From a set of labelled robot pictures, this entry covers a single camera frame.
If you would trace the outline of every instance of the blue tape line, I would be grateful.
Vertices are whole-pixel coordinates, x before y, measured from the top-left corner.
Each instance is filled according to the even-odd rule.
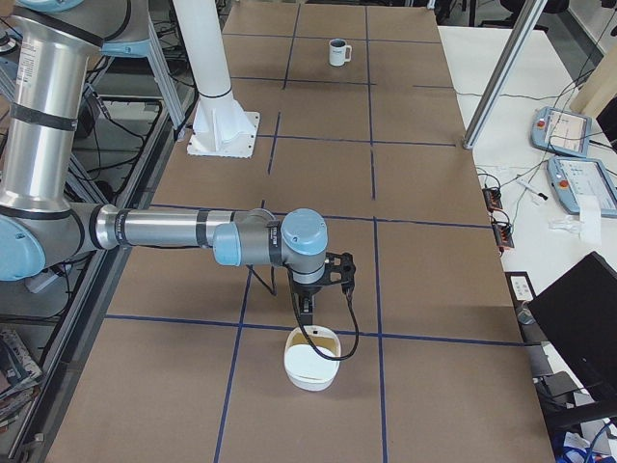
[[[279,126],[281,124],[281,111],[277,115],[277,125],[274,129],[274,141],[272,142],[272,149],[270,150],[270,161],[268,162],[268,175],[272,172],[272,163],[274,162],[274,153],[277,148],[277,140],[279,137]]]
[[[377,185],[375,178],[375,152],[373,148],[370,150],[370,180],[371,180],[371,199],[374,201],[377,199]]]
[[[377,335],[379,348],[379,393],[382,412],[382,461],[388,463],[388,421],[386,415],[386,373],[384,368],[384,340],[382,324],[382,291],[379,267],[379,234],[377,218],[373,217],[373,246],[375,251],[375,292],[377,298]]]
[[[434,143],[434,142],[396,142],[396,141],[386,141],[386,140],[373,140],[374,144],[379,145],[417,145],[424,147],[453,147],[456,148],[456,145],[453,143]]]
[[[368,46],[368,10],[364,7],[364,27],[366,28],[366,80],[370,84],[370,50]],[[368,138],[371,147],[373,145],[373,107],[370,85],[368,86]]]
[[[147,315],[128,315],[128,314],[111,314],[105,315],[107,319],[114,320],[132,320],[132,321],[148,321],[153,323],[177,323],[185,325],[205,325],[205,326],[221,326],[225,328],[238,328],[239,323],[231,321],[213,321],[213,320],[197,320],[194,318],[169,318],[165,316],[147,316]],[[260,323],[242,323],[242,328],[265,331],[291,331],[295,326],[284,325],[268,325]],[[356,333],[349,330],[334,330],[335,333],[342,336],[354,336]],[[522,342],[512,342],[507,340],[472,340],[467,338],[444,338],[421,335],[401,335],[396,333],[372,333],[369,331],[360,331],[360,336],[363,338],[384,338],[392,340],[423,340],[431,342],[451,342],[459,344],[484,344],[503,347],[525,347]]]
[[[240,76],[234,75],[231,79],[237,80],[266,80],[272,82],[285,82],[285,79],[278,79],[276,77],[251,77],[251,76]],[[340,85],[376,85],[369,84],[368,82],[347,82],[340,80],[310,80],[310,79],[286,79],[287,82],[300,82],[306,84],[340,84]]]
[[[293,44],[296,41],[296,31],[298,30],[298,19],[300,18],[300,10],[302,5],[298,5],[298,12],[296,13],[296,22],[293,25],[293,36],[291,37],[291,45],[289,46],[289,58],[287,59],[287,70],[285,71],[285,80],[282,83],[282,89],[287,87],[287,79],[289,78],[289,67],[291,66],[291,55],[293,54]]]
[[[465,338],[444,338],[439,336],[397,335],[394,333],[384,333],[382,338],[387,340],[429,340],[431,342],[450,342],[455,344],[494,345],[498,347],[525,347],[523,342],[508,340],[469,340]]]
[[[223,443],[223,434],[225,433],[225,423],[228,417],[229,399],[231,397],[231,386],[233,384],[233,376],[235,373],[235,365],[238,360],[238,350],[240,348],[240,338],[242,337],[242,324],[244,322],[244,314],[247,310],[247,302],[249,300],[249,289],[251,287],[251,277],[253,274],[249,272],[247,276],[247,284],[244,289],[244,299],[242,300],[242,311],[240,311],[240,320],[238,321],[238,331],[235,336],[235,345],[233,346],[233,357],[231,357],[231,368],[229,369],[228,387],[225,392],[225,402],[223,403],[223,412],[221,413],[221,423],[219,425],[219,436],[216,441],[216,449],[214,450],[214,463],[218,463],[221,456],[221,446]]]
[[[450,85],[413,85],[413,87],[418,87],[419,89],[447,89],[454,90],[454,87]]]
[[[231,321],[196,320],[194,318],[170,318],[166,316],[124,315],[107,313],[105,318],[113,320],[153,321],[157,323],[180,323],[185,325],[225,326],[237,328],[238,324]]]
[[[266,331],[291,331],[293,326],[280,326],[280,325],[260,325],[256,323],[245,323],[245,328],[251,328],[253,330],[266,330]]]

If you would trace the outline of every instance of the white desk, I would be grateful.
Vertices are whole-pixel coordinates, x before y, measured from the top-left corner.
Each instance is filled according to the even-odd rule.
[[[470,29],[440,27],[443,47],[454,88],[460,94],[482,94],[495,68],[510,31],[503,29]],[[535,31],[505,85],[503,94],[529,95],[536,98],[559,95],[572,78],[559,60],[546,34]],[[571,93],[562,96],[557,107],[563,108]],[[465,125],[473,115],[479,96],[458,95]],[[473,149],[478,167],[484,168],[505,182],[537,165],[545,156],[542,150],[529,143],[529,130],[536,110],[555,105],[555,98],[535,101],[527,98],[502,96]],[[600,132],[596,123],[592,133]],[[593,140],[607,144],[603,135]],[[617,155],[612,150],[590,146],[589,157],[600,158],[604,165],[617,170]],[[530,175],[523,177],[529,180]],[[567,231],[551,230],[549,221],[566,216],[547,178],[546,163],[531,183],[549,196],[537,205],[533,195],[524,193],[515,222],[515,249],[506,251],[501,260],[506,271],[524,270],[537,292],[563,275],[591,251],[597,251],[617,268],[617,220],[602,219],[601,246],[590,246],[578,235]],[[512,182],[503,187],[504,210],[514,219],[516,202],[523,187]]]

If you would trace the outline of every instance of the white bowl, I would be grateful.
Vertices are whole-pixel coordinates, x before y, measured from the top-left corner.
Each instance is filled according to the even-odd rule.
[[[335,332],[316,325],[306,326],[305,329],[320,352],[332,357],[340,356],[340,340]],[[306,391],[323,391],[330,386],[340,363],[317,355],[300,328],[289,333],[283,360],[289,380]]]

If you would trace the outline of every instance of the black electronic device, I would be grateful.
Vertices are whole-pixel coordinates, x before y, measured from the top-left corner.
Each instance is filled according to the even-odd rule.
[[[617,272],[591,253],[528,304],[596,403],[557,412],[547,425],[617,416]]]

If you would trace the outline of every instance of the cable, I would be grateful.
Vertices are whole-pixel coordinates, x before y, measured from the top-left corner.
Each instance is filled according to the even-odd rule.
[[[174,80],[178,84],[185,85],[186,87],[190,87],[191,89],[196,89],[197,88],[197,85],[195,84],[195,82],[193,82],[192,84],[189,84],[188,82],[184,82],[183,80],[180,80],[177,77],[174,77],[170,73],[169,73],[169,76],[172,78],[172,80]]]
[[[0,323],[13,323],[16,321],[29,321],[29,322],[34,322],[34,323],[38,323],[38,322],[42,322],[42,321],[48,321],[51,320],[52,318],[56,318],[60,315],[62,315],[69,307],[70,304],[73,301],[73,291],[70,288],[70,280],[68,279],[68,273],[67,273],[67,266],[62,263],[63,266],[63,271],[62,271],[62,276],[65,278],[65,282],[67,284],[67,301],[65,302],[65,304],[63,305],[63,307],[55,312],[52,315],[47,315],[47,316],[9,316],[9,317],[0,317]]]
[[[86,75],[91,75],[91,74],[94,74],[94,73],[97,73],[97,72],[101,72],[101,71],[107,69],[107,67],[109,66],[110,59],[111,58],[109,56],[101,57],[101,59],[98,60],[98,62],[96,63],[96,66],[94,68],[90,69],[89,71],[87,71]],[[101,61],[104,61],[105,64],[99,66]]]
[[[600,439],[600,436],[602,436],[603,433],[613,424],[613,421],[614,420],[610,420],[604,426],[602,426],[602,429],[600,429],[600,431],[598,431],[598,434],[596,434],[596,437],[594,437],[594,440],[591,441],[591,444],[589,445],[589,450],[587,451],[587,455],[585,456],[585,461],[583,463],[591,463],[594,454],[594,447],[596,446],[598,439]]]
[[[90,105],[90,102],[88,101],[88,99],[86,98],[86,106],[88,106],[88,110],[90,111],[90,114],[93,117],[93,135],[94,135],[94,142],[96,143],[96,152],[98,153],[98,167],[100,168],[101,164],[102,164],[102,158],[101,158],[101,153],[100,153],[100,144],[98,143],[98,135],[96,134],[96,120],[97,117],[94,115],[94,109],[93,107]],[[80,176],[78,176],[77,174],[73,174],[76,178],[80,179],[80,180],[84,180],[84,181],[94,181],[97,178],[99,178],[100,176],[100,171],[98,171],[96,173],[96,177],[91,177],[91,178],[82,178]]]
[[[109,121],[111,124],[115,125],[116,127],[122,129],[123,131],[125,131],[126,133],[128,133],[129,135],[132,135],[136,138],[139,138],[142,143],[146,142],[146,137],[144,135],[140,135],[139,133],[135,133],[132,130],[130,130],[129,128],[126,128],[124,125],[122,125],[121,123],[117,123],[116,121],[114,121],[113,119],[111,119],[111,117],[105,117],[105,119],[107,121]]]
[[[289,287],[292,288],[293,287],[292,270],[289,267],[286,267],[286,268],[287,268],[287,277],[289,279]],[[300,331],[305,337],[305,340],[307,341],[308,345],[310,345],[312,350],[322,359],[331,360],[333,362],[342,362],[343,360],[347,360],[351,358],[356,353],[356,349],[358,349],[358,343],[360,342],[360,328],[358,327],[358,320],[356,319],[356,314],[354,313],[354,308],[353,308],[353,303],[352,303],[352,300],[353,300],[353,290],[352,289],[349,289],[345,292],[345,300],[347,301],[347,309],[349,310],[349,314],[351,315],[351,319],[354,324],[354,332],[355,332],[354,345],[352,346],[351,350],[347,354],[341,355],[340,357],[333,357],[331,355],[324,354],[321,350],[319,350],[317,346],[315,345],[315,343],[313,342],[313,340],[310,338],[309,334],[307,333],[307,330],[305,329],[305,326],[302,323],[302,320],[300,319],[300,311],[298,310],[298,303],[296,302],[296,298],[294,297],[293,291],[291,291],[291,306],[293,308],[293,314],[296,317],[296,322],[298,323],[298,327],[300,328]]]
[[[263,287],[265,287],[268,290],[270,294],[272,294],[273,296],[277,295],[278,293],[277,292],[277,282],[274,278],[275,277],[274,266],[270,267],[270,282],[271,282],[270,286],[268,286],[268,284],[263,281],[263,279],[257,274],[257,272],[255,272],[252,265],[247,265],[247,268],[249,269],[249,272],[251,272],[251,274],[254,275],[255,278],[257,278],[257,280],[263,285]]]
[[[595,140],[589,140],[591,145],[596,145],[597,147],[606,148],[607,150],[615,151],[615,148],[611,145],[605,145],[604,143],[597,142]]]
[[[14,27],[13,27],[11,24],[9,24],[7,21],[5,21],[5,20],[4,20],[4,17],[0,17],[0,21],[4,22],[4,24],[5,24],[5,25],[6,25],[9,29],[11,29],[13,32],[15,32],[15,33],[19,36],[19,38],[20,38],[20,39],[23,39],[23,36],[22,36],[20,33],[18,33],[18,32],[14,29]]]
[[[465,93],[457,91],[456,89],[454,89],[454,93],[456,93],[456,95],[461,95],[461,96],[482,96],[482,94],[465,94]],[[554,96],[542,96],[540,98],[536,98],[535,96],[529,96],[529,95],[509,95],[509,94],[499,94],[499,96],[507,96],[509,98],[533,99],[534,101],[542,101],[544,99],[554,99],[554,98],[557,98],[557,95],[554,95]]]
[[[514,178],[509,179],[508,181],[504,181],[503,183],[501,183],[501,186],[505,186],[505,185],[509,185],[510,183],[514,182],[517,180],[517,178],[521,178],[526,176],[527,174],[529,174],[531,171],[533,171],[536,168],[539,168],[542,164],[544,164],[545,162],[547,162],[547,159],[542,159],[542,161],[540,161],[538,164],[536,164],[533,167],[530,167],[529,169],[527,169],[526,171],[524,171],[522,174],[518,174],[517,176],[515,176]]]

